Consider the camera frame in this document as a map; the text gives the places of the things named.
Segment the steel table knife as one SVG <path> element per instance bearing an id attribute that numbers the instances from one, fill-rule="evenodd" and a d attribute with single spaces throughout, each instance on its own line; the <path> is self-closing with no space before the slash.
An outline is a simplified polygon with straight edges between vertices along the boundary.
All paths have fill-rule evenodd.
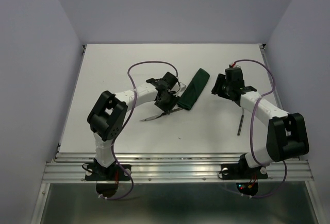
<path id="1" fill-rule="evenodd" d="M 161 117 L 163 117 L 163 116 L 170 115 L 170 114 L 172 114 L 172 113 L 175 113 L 175 112 L 178 112 L 178 111 L 181 111 L 181 110 L 182 110 L 182 108 L 175 108 L 175 109 L 169 111 L 168 113 L 163 112 L 163 113 L 161 113 L 161 114 L 159 114 L 159 115 L 154 115 L 154 116 L 151 116 L 151 117 L 148 117 L 148 118 L 142 119 L 142 120 L 140 120 L 140 122 L 148 122 L 148 121 L 152 121 L 152 120 L 155 120 L 155 119 L 161 118 Z"/>

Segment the dark green cloth napkin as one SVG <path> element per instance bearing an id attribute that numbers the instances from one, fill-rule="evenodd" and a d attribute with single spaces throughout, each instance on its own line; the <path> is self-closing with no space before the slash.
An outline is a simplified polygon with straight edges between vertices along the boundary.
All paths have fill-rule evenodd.
<path id="1" fill-rule="evenodd" d="M 178 107 L 188 111 L 191 110 L 204 90 L 209 78 L 209 73 L 200 68 L 179 98 Z"/>

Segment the steel fork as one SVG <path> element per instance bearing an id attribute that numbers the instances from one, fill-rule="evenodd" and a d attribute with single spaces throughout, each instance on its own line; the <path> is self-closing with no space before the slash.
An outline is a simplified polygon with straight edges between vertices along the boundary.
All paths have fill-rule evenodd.
<path id="1" fill-rule="evenodd" d="M 237 136 L 240 136 L 241 134 L 241 130 L 242 130 L 242 125 L 244 122 L 244 108 L 241 108 L 241 117 L 240 117 L 240 122 L 239 122 L 239 127 L 238 127 L 238 131 L 237 131 Z"/>

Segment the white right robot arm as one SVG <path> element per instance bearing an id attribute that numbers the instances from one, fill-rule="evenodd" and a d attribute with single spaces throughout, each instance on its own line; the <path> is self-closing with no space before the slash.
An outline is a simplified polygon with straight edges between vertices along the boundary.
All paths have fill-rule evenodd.
<path id="1" fill-rule="evenodd" d="M 256 167 L 266 167 L 309 153 L 309 142 L 305 120 L 299 113 L 288 113 L 269 101 L 252 86 L 246 86 L 243 72 L 238 67 L 230 67 L 217 76 L 213 95 L 229 99 L 242 109 L 251 112 L 250 152 L 244 154 L 237 165 L 240 176 L 248 178 Z M 253 124 L 257 118 L 267 127 L 267 139 L 263 148 L 253 149 Z"/>

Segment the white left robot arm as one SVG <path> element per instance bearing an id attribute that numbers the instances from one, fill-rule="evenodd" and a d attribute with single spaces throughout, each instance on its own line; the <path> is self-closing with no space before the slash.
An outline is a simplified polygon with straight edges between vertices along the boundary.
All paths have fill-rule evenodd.
<path id="1" fill-rule="evenodd" d="M 99 165 L 96 172 L 102 179 L 108 180 L 114 176 L 115 167 L 112 164 L 115 159 L 111 150 L 113 141 L 123 130 L 126 113 L 148 102 L 153 102 L 162 113 L 146 120 L 175 112 L 180 109 L 176 105 L 185 89 L 184 83 L 167 72 L 162 78 L 150 78 L 132 90 L 120 93 L 104 91 L 99 96 L 87 122 L 95 138 L 95 160 Z"/>

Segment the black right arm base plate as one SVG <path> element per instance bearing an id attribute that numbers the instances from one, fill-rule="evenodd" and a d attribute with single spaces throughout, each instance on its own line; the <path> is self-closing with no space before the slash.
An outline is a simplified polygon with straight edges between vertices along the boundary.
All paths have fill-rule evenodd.
<path id="1" fill-rule="evenodd" d="M 241 157 L 237 163 L 225 163 L 220 167 L 218 178 L 222 180 L 268 179 L 267 172 L 260 171 L 262 169 L 260 165 L 250 168 L 245 157 Z"/>

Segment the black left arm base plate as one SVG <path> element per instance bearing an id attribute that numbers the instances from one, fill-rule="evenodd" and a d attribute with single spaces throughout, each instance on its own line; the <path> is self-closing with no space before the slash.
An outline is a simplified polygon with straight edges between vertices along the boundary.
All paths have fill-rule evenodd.
<path id="1" fill-rule="evenodd" d="M 85 171 L 86 181 L 130 181 L 129 176 L 116 162 L 109 167 L 103 167 L 93 159 L 93 162 L 84 163 L 81 167 Z"/>

